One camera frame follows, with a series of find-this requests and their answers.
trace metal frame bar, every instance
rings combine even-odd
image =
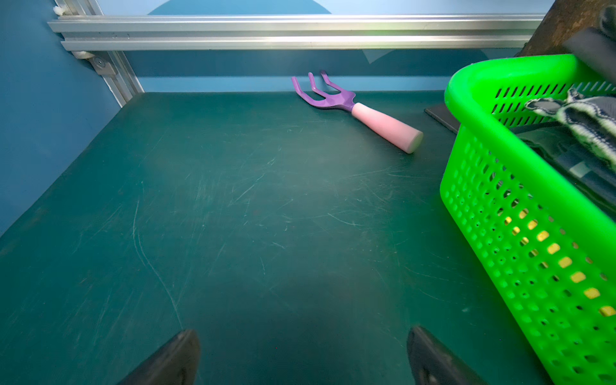
[[[90,18],[104,17],[99,3],[96,0],[55,0],[56,4],[65,10],[61,18],[75,18],[88,20]],[[114,49],[67,49],[68,51],[106,51],[94,52],[89,61],[98,74],[102,76],[109,90],[123,107],[136,94],[143,93],[144,89],[131,68],[124,52]]]
[[[63,16],[68,51],[518,48],[543,15]]]

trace screw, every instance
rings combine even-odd
[[[94,58],[94,64],[99,68],[105,68],[107,66],[107,63],[98,56]]]

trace green plastic basket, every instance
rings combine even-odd
[[[616,383],[616,225],[507,128],[549,120],[524,104],[571,87],[616,92],[572,55],[460,70],[440,194],[552,380]]]

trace purple fork tines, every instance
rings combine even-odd
[[[299,87],[298,79],[294,76],[291,78],[291,80],[293,81],[293,87],[295,87],[295,92],[297,92],[298,95],[301,96],[301,98],[304,99],[311,106],[315,106],[318,108],[339,108],[341,110],[350,112],[355,105],[355,103],[353,103],[355,93],[347,91],[344,88],[338,86],[337,84],[332,83],[325,71],[321,71],[321,76],[323,77],[323,80],[325,80],[325,84],[327,84],[329,87],[337,89],[338,91],[340,91],[340,93],[331,95],[318,89],[317,85],[314,83],[314,76],[312,75],[312,72],[308,73],[308,78],[310,79],[310,86],[316,94],[321,95],[325,99],[314,100],[313,98],[306,95],[306,93],[302,91],[302,89]]]

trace pink handle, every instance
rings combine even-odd
[[[415,151],[423,139],[423,132],[361,103],[353,106],[351,114],[407,154]]]

